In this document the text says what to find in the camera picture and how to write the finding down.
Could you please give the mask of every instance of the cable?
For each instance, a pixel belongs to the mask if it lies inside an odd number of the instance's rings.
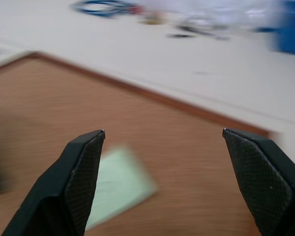
[[[86,5],[89,4],[101,4],[109,6],[104,10],[87,10],[85,8]],[[72,7],[80,12],[84,12],[86,14],[101,16],[101,17],[112,17],[118,14],[128,14],[132,13],[132,8],[137,5],[119,1],[119,0],[89,0],[89,1],[81,1],[72,5]]]

